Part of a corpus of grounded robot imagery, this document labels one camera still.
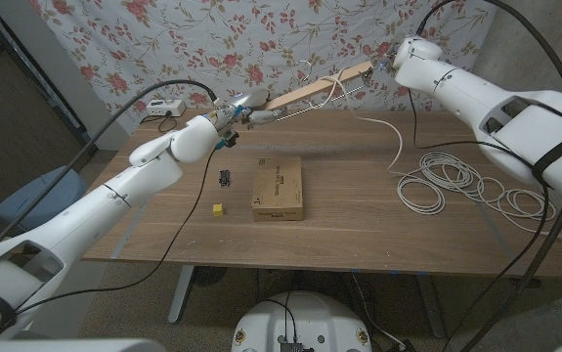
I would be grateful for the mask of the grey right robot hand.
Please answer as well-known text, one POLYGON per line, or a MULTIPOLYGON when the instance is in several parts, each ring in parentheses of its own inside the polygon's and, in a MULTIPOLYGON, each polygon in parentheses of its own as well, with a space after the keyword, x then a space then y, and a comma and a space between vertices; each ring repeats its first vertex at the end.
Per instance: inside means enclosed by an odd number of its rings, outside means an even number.
POLYGON ((395 52, 386 53, 384 56, 378 59, 378 63, 376 64, 375 68, 378 71, 384 71, 390 73, 394 69, 393 63, 395 61, 395 58, 396 58, 395 52))

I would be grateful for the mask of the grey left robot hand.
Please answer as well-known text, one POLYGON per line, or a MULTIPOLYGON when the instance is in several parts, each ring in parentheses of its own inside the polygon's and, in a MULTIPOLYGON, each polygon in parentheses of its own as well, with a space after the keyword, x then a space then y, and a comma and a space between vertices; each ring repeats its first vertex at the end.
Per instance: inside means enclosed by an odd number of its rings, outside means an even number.
POLYGON ((209 120, 220 132, 229 130, 236 122, 251 128, 277 121, 286 115, 286 108, 265 108, 269 101, 270 92, 263 88, 237 94, 228 100, 216 99, 213 102, 215 116, 209 117, 209 120))

